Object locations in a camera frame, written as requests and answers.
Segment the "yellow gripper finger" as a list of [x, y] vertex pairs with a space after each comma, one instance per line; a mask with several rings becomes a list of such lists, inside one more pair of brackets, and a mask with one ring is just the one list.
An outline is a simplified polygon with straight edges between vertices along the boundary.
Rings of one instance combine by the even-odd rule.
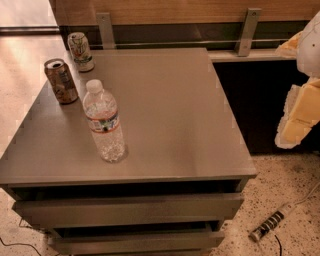
[[302, 86], [292, 85], [283, 112], [275, 144], [282, 149], [292, 149], [320, 121], [320, 79], [310, 78]]
[[302, 32], [298, 32], [292, 36], [289, 40], [285, 41], [277, 47], [275, 54], [284, 58], [293, 57], [297, 55], [298, 41], [302, 35]]

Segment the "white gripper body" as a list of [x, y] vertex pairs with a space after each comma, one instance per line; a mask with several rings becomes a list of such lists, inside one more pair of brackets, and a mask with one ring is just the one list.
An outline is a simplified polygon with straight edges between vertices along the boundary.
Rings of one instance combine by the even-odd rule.
[[298, 40], [297, 68], [309, 77], [320, 77], [320, 11], [306, 25]]

